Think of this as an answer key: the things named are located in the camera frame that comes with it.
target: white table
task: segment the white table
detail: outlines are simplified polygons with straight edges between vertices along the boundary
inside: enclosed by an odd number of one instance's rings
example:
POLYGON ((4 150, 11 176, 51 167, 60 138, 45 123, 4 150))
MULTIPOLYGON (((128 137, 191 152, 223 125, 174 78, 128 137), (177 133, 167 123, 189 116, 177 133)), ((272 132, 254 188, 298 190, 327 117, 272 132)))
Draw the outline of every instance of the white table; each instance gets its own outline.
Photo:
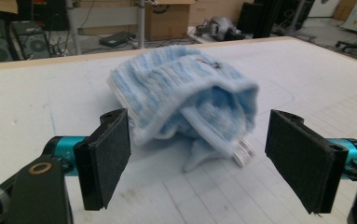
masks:
MULTIPOLYGON (((256 157, 244 169, 215 160, 189 174, 182 136, 132 146, 108 210, 83 210, 67 177, 75 223, 344 223, 357 183, 340 181, 332 214, 308 215, 264 153, 270 109, 303 117, 324 137, 357 138, 357 61, 290 37, 193 46, 260 85, 256 157)), ((0 63, 0 183, 38 157, 55 135, 89 135, 120 108, 106 79, 144 50, 0 63)))

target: blue striped towel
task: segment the blue striped towel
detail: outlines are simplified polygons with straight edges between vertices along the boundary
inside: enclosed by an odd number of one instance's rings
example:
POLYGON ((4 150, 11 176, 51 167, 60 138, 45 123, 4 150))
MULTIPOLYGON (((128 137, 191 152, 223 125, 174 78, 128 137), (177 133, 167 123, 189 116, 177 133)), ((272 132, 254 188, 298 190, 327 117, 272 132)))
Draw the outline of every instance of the blue striped towel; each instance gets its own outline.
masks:
POLYGON ((232 157, 254 127, 257 84, 198 49, 150 50, 121 64, 107 82, 129 109, 135 145, 176 133, 195 138, 186 171, 232 157))

